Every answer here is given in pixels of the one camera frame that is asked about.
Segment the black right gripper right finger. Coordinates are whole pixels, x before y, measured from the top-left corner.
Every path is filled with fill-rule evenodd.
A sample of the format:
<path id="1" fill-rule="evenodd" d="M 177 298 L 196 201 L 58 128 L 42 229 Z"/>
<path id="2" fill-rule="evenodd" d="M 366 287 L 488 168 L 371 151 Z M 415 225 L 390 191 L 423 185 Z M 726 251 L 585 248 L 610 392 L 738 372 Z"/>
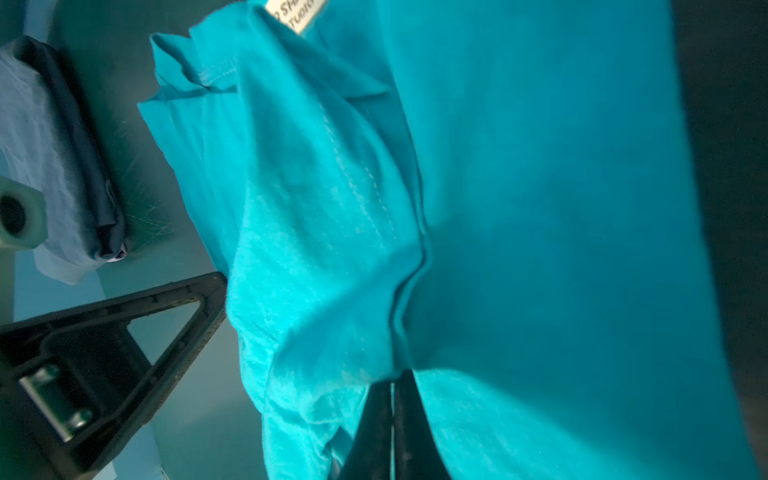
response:
<path id="1" fill-rule="evenodd" d="M 394 466 L 401 480 L 449 480 L 412 371 L 394 384 Z"/>

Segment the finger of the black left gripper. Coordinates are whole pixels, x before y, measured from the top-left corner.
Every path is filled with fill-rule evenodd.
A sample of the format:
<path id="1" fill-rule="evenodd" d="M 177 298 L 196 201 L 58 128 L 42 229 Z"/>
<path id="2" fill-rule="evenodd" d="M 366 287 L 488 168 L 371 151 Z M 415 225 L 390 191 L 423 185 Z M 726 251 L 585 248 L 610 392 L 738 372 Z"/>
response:
<path id="1" fill-rule="evenodd" d="M 219 272 L 1 328 L 1 471 L 97 474 L 148 424 L 225 319 Z M 158 359 L 132 322 L 193 304 Z"/>

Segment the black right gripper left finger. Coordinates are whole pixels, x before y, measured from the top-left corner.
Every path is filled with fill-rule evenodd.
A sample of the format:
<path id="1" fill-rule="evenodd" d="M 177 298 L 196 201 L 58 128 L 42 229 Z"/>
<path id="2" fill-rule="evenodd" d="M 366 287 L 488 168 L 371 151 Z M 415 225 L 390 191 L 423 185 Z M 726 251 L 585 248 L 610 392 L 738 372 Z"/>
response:
<path id="1" fill-rule="evenodd" d="M 346 461 L 341 480 L 391 478 L 393 408 L 390 382 L 372 385 Z"/>

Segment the teal printed t-shirt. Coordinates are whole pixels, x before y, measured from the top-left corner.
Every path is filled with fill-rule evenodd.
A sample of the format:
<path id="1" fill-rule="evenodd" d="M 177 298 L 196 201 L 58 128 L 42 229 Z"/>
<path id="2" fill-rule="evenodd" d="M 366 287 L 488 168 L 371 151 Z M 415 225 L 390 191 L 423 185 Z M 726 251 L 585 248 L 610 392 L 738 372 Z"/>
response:
<path id="1" fill-rule="evenodd" d="M 756 479 L 666 1 L 230 4 L 139 106 L 272 479 L 411 372 L 455 479 Z"/>

